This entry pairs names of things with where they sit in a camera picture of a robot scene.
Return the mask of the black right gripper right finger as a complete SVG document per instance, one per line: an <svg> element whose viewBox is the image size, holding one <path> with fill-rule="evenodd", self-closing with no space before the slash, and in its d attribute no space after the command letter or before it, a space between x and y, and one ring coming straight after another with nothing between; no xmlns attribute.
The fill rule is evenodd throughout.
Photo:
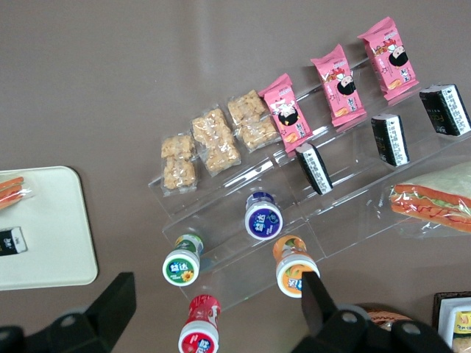
<svg viewBox="0 0 471 353"><path fill-rule="evenodd" d="M309 334L293 352L451 352L432 327L399 320L389 331L356 305L339 308L314 272L302 274L302 312Z"/></svg>

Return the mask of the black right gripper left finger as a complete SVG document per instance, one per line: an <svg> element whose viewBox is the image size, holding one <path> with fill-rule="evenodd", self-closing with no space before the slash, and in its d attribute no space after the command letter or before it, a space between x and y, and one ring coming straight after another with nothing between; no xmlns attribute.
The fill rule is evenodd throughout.
<svg viewBox="0 0 471 353"><path fill-rule="evenodd" d="M1 328L2 352L111 352L136 311L135 275L121 272L82 313L69 313L33 335Z"/></svg>

